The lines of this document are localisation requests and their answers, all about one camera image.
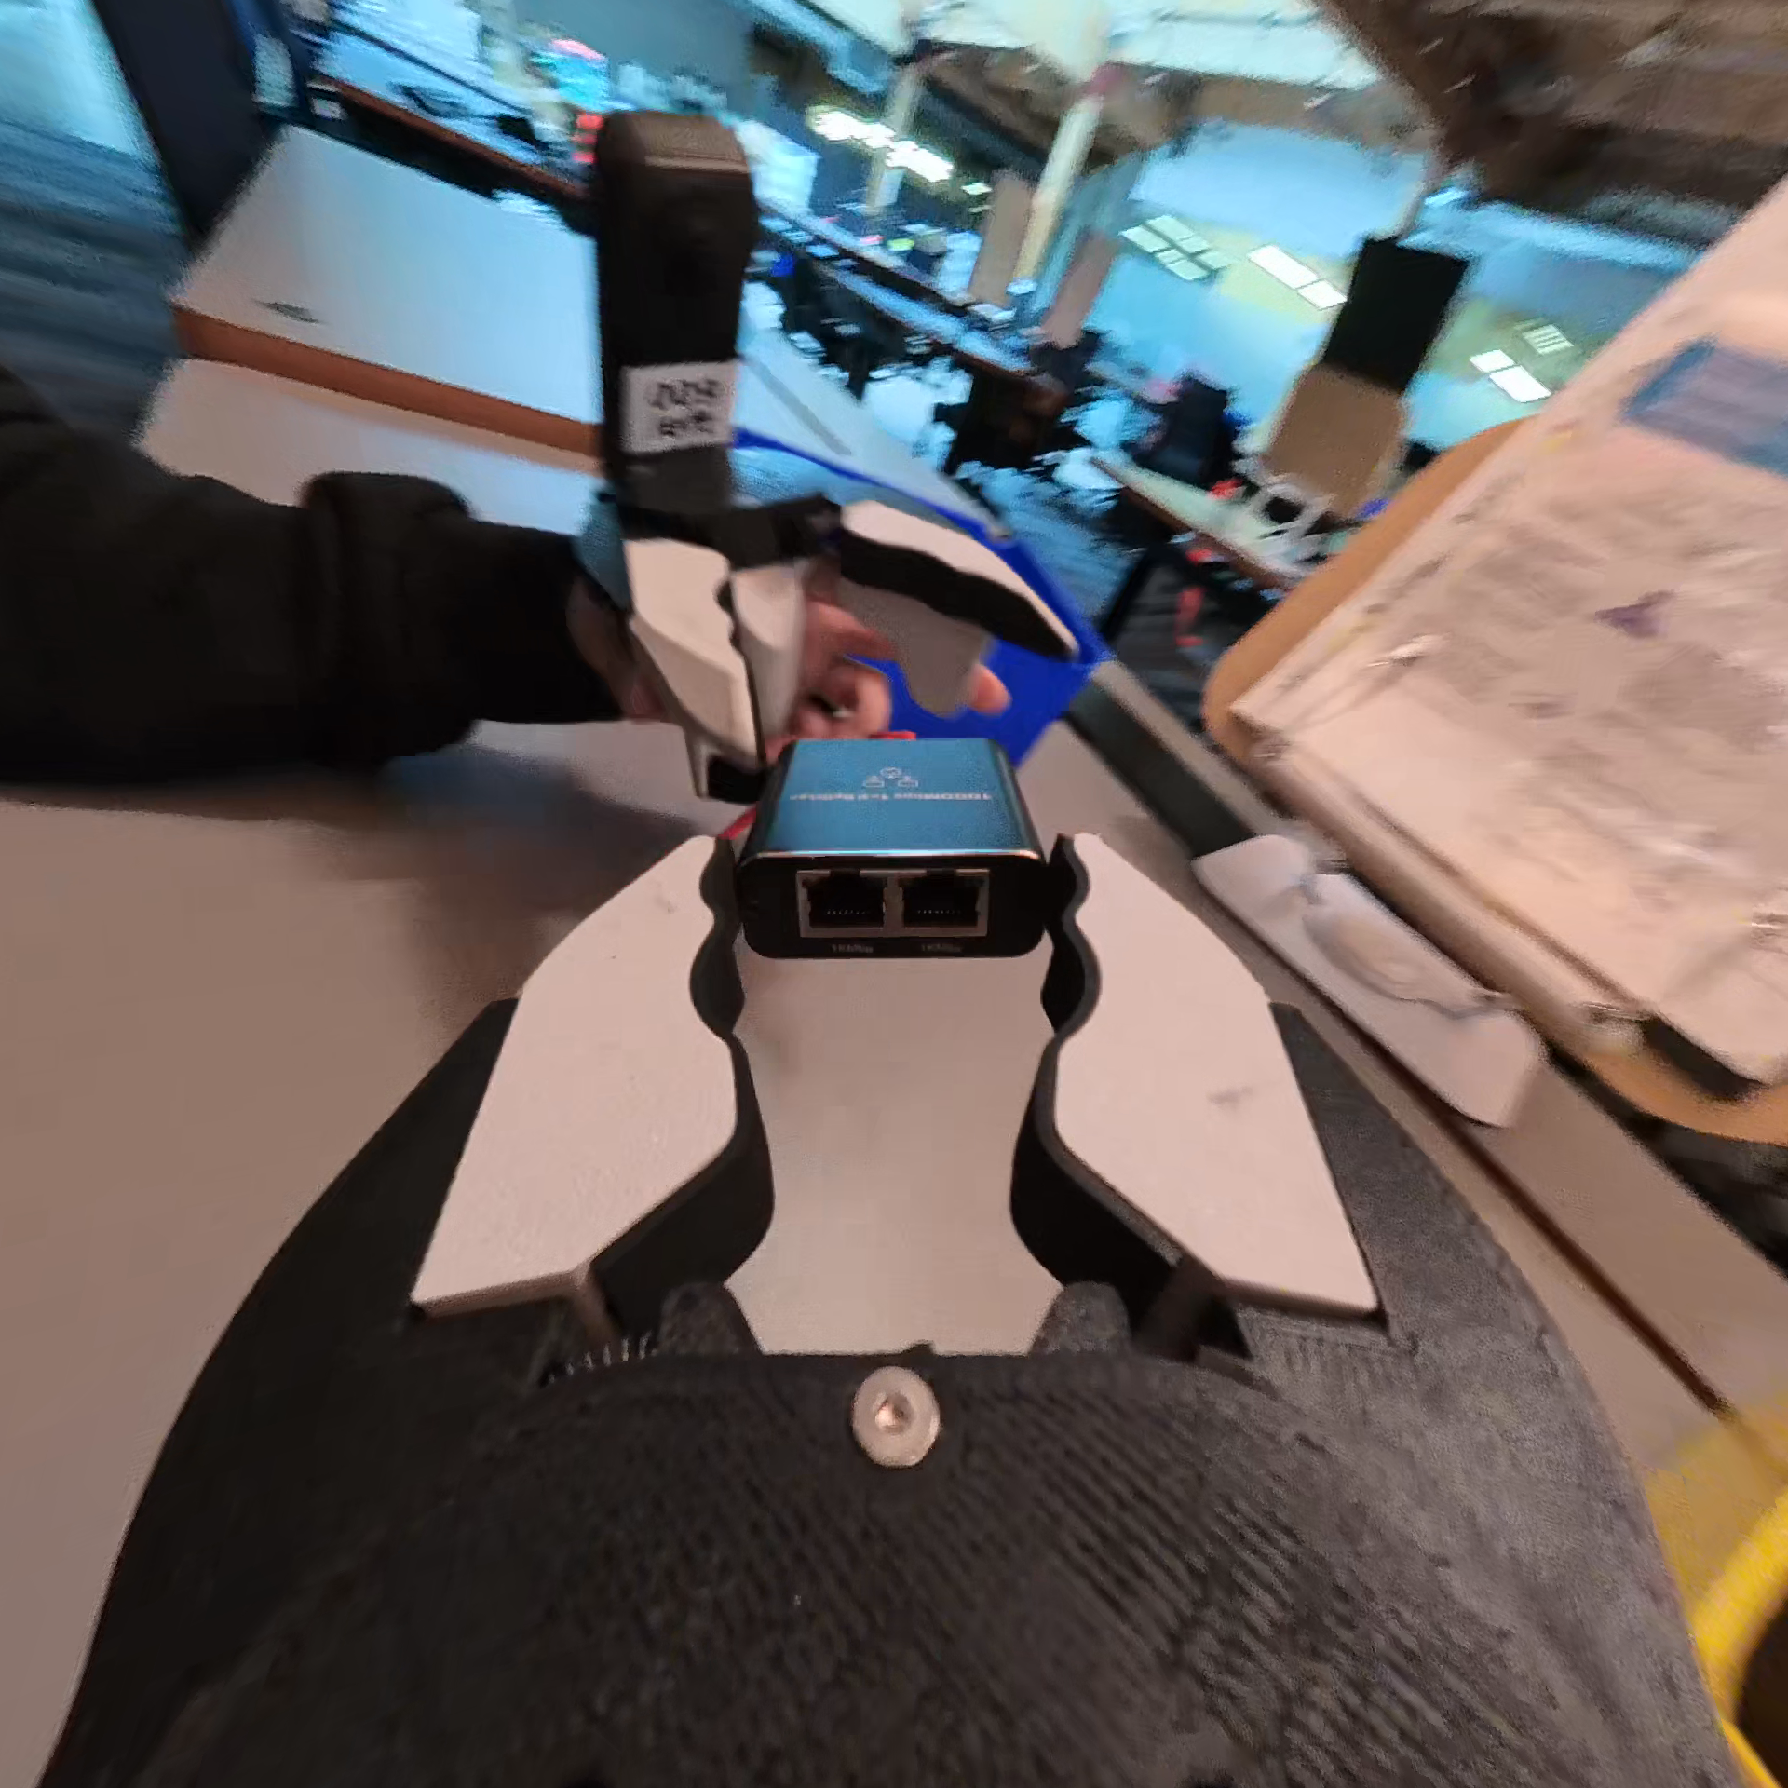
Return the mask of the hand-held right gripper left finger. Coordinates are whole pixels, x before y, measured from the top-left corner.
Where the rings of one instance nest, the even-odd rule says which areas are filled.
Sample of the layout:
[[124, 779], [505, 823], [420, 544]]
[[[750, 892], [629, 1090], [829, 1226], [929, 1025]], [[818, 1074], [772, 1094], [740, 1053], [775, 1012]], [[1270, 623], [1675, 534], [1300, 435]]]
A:
[[740, 1039], [729, 839], [610, 898], [517, 995], [414, 1280], [426, 1312], [660, 1312], [725, 1283], [775, 1210]]

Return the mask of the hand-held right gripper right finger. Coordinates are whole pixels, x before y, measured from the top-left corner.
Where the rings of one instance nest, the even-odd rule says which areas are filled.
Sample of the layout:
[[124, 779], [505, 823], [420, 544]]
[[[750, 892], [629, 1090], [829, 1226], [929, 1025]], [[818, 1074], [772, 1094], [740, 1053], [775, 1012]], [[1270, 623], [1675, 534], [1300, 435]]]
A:
[[1194, 910], [1062, 833], [1013, 1229], [1129, 1316], [1380, 1316], [1280, 1012]]

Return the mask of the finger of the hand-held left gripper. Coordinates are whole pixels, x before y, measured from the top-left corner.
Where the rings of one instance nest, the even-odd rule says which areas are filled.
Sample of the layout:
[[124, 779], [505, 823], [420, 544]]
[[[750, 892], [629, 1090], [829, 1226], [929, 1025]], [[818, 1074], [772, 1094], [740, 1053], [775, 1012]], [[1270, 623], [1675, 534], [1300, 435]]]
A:
[[967, 622], [1040, 658], [1077, 660], [1079, 639], [993, 547], [929, 513], [862, 498], [840, 507], [841, 588]]

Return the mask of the blue storage bin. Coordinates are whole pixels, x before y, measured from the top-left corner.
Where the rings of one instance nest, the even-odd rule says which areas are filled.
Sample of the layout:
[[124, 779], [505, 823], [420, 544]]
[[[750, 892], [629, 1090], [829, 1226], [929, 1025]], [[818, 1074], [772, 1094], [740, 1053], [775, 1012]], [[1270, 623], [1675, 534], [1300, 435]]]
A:
[[969, 494], [950, 480], [941, 476], [929, 482], [922, 480], [919, 474], [932, 471], [929, 463], [906, 452], [894, 452], [892, 476], [881, 476], [875, 471], [867, 472], [861, 465], [843, 461], [838, 452], [815, 452], [805, 445], [750, 425], [737, 429], [732, 456], [734, 471], [741, 476], [789, 472], [803, 488], [825, 488], [840, 500], [884, 500], [892, 507], [925, 513], [931, 520], [956, 526], [991, 547], [1073, 634], [1077, 648], [1068, 660], [1037, 655], [1001, 639], [991, 643], [983, 664], [1010, 692], [1010, 705], [1001, 713], [960, 709], [956, 714], [934, 714], [911, 696], [899, 664], [869, 658], [867, 665], [879, 670], [890, 683], [892, 730], [909, 730], [919, 738], [993, 738], [1017, 765], [1044, 735], [1066, 714], [1093, 672], [1109, 658], [1107, 644], [1097, 634], [1079, 600], [1044, 563], [1040, 554], [996, 516], [976, 509]]

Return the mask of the grey ethernet splitter box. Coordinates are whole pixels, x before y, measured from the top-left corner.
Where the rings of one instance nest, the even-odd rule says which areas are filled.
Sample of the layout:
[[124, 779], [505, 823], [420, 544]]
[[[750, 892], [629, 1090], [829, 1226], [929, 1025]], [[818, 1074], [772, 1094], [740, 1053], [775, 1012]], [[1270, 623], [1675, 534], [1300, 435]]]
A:
[[734, 869], [750, 949], [779, 959], [1017, 957], [1056, 905], [995, 740], [805, 740], [778, 762]]

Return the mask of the white wood-edged desk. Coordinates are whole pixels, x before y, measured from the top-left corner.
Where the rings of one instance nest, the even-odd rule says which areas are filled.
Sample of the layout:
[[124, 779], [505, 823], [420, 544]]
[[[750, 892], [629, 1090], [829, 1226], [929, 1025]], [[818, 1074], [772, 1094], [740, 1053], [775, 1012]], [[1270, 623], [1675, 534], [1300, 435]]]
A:
[[595, 245], [319, 132], [276, 136], [170, 312], [190, 358], [598, 458]]

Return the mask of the grey desk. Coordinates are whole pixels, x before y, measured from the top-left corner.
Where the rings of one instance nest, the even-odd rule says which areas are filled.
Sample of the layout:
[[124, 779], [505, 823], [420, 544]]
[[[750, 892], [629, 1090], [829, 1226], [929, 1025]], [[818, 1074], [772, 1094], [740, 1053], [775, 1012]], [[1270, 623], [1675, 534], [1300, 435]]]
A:
[[[376, 780], [5, 798], [5, 1784], [37, 1784], [129, 1517], [217, 1337], [326, 1186], [593, 906], [730, 812], [664, 726], [486, 728]], [[1046, 954], [744, 957], [773, 1349], [1017, 1351]]]

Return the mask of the person's left hand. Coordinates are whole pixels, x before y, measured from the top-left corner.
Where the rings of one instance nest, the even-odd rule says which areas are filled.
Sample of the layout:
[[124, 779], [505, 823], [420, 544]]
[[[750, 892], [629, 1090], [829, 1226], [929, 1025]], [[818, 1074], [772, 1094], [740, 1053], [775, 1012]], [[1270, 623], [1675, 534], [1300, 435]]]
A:
[[[814, 562], [808, 573], [797, 700], [786, 728], [766, 738], [768, 764], [795, 740], [890, 735], [892, 694], [878, 665], [892, 660], [892, 643], [849, 614], [834, 598], [834, 588], [834, 568]], [[574, 580], [566, 595], [566, 625], [576, 650], [614, 694], [625, 719], [682, 723], [684, 713], [664, 702], [660, 680], [634, 648], [619, 610], [583, 577]]]

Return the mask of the white board stand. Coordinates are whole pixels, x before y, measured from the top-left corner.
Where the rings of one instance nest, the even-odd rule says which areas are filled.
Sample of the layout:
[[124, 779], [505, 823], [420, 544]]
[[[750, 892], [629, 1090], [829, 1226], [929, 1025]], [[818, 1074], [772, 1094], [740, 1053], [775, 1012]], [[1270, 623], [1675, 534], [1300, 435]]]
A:
[[1351, 872], [1285, 833], [1200, 855], [1192, 872], [1441, 1104], [1514, 1124], [1546, 1055], [1537, 1033]]

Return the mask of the rows of office desks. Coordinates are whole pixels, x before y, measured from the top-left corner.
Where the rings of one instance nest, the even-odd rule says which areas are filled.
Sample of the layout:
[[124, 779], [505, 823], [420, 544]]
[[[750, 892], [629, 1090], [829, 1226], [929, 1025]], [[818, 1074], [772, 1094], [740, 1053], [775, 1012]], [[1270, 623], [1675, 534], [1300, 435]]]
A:
[[879, 242], [849, 208], [825, 215], [815, 184], [825, 141], [779, 124], [778, 84], [717, 81], [722, 51], [773, 51], [779, 35], [741, 33], [732, 3], [714, 3], [694, 60], [660, 69], [595, 51], [576, 35], [512, 30], [499, 3], [333, 3], [318, 53], [318, 106], [336, 106], [371, 151], [481, 192], [505, 211], [588, 231], [588, 179], [603, 124], [667, 110], [726, 124], [746, 148], [760, 231], [746, 277], [746, 331], [783, 340], [814, 383], [862, 406], [875, 383], [940, 366], [964, 395], [934, 402], [919, 433], [952, 433], [954, 461], [1026, 465], [1084, 445], [1076, 414], [1125, 377], [1084, 328], [1071, 346], [1024, 333], [996, 305], [950, 294], [922, 253], [897, 256], [904, 224]]

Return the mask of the cardboard panel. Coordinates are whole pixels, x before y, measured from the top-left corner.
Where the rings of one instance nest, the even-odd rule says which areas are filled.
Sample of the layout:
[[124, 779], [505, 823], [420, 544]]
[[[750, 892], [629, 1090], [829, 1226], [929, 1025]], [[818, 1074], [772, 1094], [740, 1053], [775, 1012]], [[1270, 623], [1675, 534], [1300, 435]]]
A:
[[1405, 398], [1372, 378], [1311, 361], [1259, 449], [1270, 489], [1290, 494], [1338, 521], [1376, 500], [1402, 458]]

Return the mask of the black monitor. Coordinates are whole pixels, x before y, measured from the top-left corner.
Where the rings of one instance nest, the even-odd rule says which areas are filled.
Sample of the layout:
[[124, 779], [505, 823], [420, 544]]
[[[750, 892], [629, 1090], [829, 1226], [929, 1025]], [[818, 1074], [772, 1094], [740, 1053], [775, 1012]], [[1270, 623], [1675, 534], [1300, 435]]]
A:
[[1361, 242], [1345, 302], [1316, 364], [1408, 393], [1443, 331], [1471, 259], [1391, 235]]

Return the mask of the cardboard-backed instruction sheet board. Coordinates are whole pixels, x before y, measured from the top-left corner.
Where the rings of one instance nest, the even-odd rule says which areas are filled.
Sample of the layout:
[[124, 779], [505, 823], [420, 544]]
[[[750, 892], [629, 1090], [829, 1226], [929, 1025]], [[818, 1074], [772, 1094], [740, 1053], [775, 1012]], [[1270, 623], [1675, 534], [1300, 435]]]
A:
[[1670, 1111], [1784, 1088], [1777, 184], [1292, 643], [1247, 764]]

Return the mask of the yellow storage bin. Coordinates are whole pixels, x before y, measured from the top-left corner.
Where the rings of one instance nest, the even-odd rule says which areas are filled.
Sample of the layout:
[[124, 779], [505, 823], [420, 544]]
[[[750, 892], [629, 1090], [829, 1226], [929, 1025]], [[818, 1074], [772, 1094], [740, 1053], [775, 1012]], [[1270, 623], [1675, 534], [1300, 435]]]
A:
[[1744, 1784], [1786, 1784], [1786, 1399], [1713, 1418], [1645, 1501]]

